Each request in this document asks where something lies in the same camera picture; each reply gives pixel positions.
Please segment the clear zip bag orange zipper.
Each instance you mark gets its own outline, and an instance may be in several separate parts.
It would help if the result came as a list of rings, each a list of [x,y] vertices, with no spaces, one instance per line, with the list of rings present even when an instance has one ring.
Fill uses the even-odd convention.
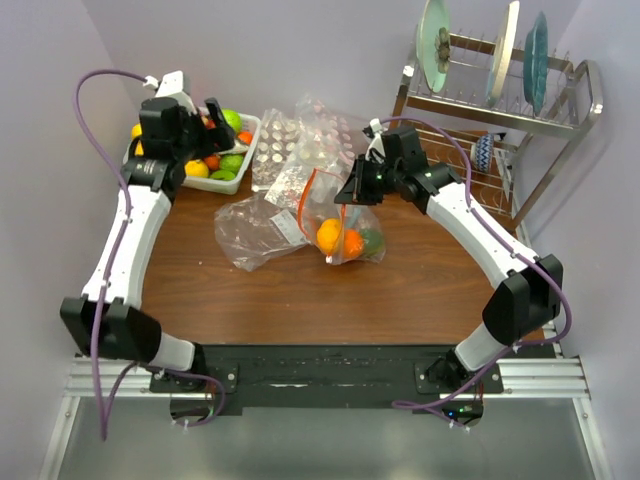
[[[340,175],[314,168],[299,199],[298,227],[309,243],[324,256],[325,263],[330,266],[338,266],[352,261],[380,263],[386,253],[386,241],[383,253],[370,258],[361,255],[354,260],[343,258],[343,240],[339,255],[326,256],[316,245],[316,232],[322,222],[328,218],[337,218],[342,222],[343,239],[347,229],[354,229],[359,233],[368,228],[382,232],[378,218],[369,207],[334,203],[334,197],[343,184],[344,179]]]

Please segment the orange fruit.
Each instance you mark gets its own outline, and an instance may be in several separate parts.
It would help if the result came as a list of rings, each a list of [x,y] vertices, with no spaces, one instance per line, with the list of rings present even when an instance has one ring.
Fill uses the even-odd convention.
[[[362,255],[365,242],[361,234],[354,229],[347,229],[343,239],[343,258],[354,260]]]

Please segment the green yellow mango fruit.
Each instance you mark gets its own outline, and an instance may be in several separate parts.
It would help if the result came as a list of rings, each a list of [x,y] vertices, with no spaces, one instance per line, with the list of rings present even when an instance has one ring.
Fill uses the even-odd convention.
[[[360,235],[363,240],[363,257],[370,258],[384,252],[385,239],[381,231],[368,228],[361,230]]]

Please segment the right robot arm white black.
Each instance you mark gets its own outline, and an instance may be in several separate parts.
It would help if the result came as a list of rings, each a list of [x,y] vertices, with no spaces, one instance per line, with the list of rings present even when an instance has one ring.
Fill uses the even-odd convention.
[[[355,160],[336,203],[373,206],[387,194],[399,194],[448,231],[494,289],[480,325],[427,370],[430,381],[469,392],[480,382],[482,368],[559,315],[563,266],[510,235],[451,166],[429,162],[413,127],[387,129],[374,119],[363,132],[369,145]]]

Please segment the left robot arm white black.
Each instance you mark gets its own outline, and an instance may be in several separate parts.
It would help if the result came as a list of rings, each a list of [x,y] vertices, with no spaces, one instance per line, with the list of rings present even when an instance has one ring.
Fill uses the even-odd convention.
[[[169,372],[185,392],[206,383],[208,369],[200,344],[165,333],[141,310],[144,276],[159,230],[185,179],[185,165],[229,150],[235,132],[219,103],[205,101],[213,128],[199,109],[176,99],[144,101],[139,118],[142,134],[118,169],[121,189],[111,231],[94,273],[77,298],[67,297],[60,316],[80,351],[91,360],[129,360]]]

